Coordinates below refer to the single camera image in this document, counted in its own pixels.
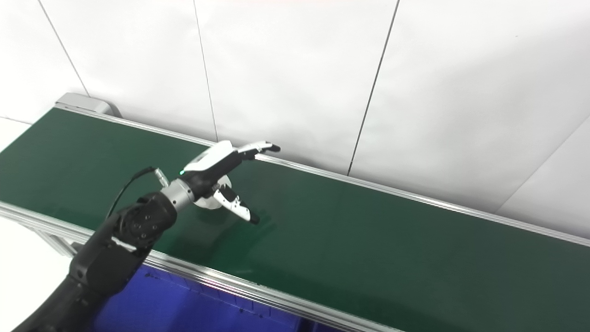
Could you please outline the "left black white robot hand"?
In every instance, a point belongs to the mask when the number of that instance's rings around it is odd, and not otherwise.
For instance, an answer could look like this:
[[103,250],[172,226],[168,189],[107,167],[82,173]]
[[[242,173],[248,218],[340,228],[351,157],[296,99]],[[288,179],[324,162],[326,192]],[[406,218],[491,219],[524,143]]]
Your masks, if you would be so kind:
[[238,148],[228,140],[220,141],[189,162],[181,170],[179,179],[188,186],[193,202],[213,198],[236,216],[257,225],[259,216],[251,212],[229,185],[220,184],[219,181],[243,160],[254,160],[257,154],[266,151],[278,153],[281,148],[269,141],[249,143]]

